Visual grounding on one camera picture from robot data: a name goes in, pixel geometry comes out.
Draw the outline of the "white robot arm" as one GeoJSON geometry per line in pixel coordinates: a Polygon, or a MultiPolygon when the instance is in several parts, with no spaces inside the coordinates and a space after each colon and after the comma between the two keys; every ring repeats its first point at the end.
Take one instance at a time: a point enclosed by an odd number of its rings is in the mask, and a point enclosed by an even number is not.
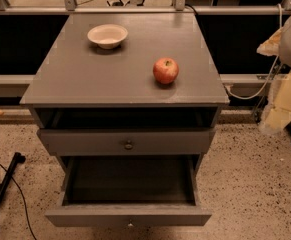
{"type": "Polygon", "coordinates": [[[268,104],[261,115],[260,131],[276,134],[291,122],[291,16],[259,45],[257,52],[265,56],[278,56],[283,65],[290,67],[288,74],[274,78],[268,93],[268,104]]]}

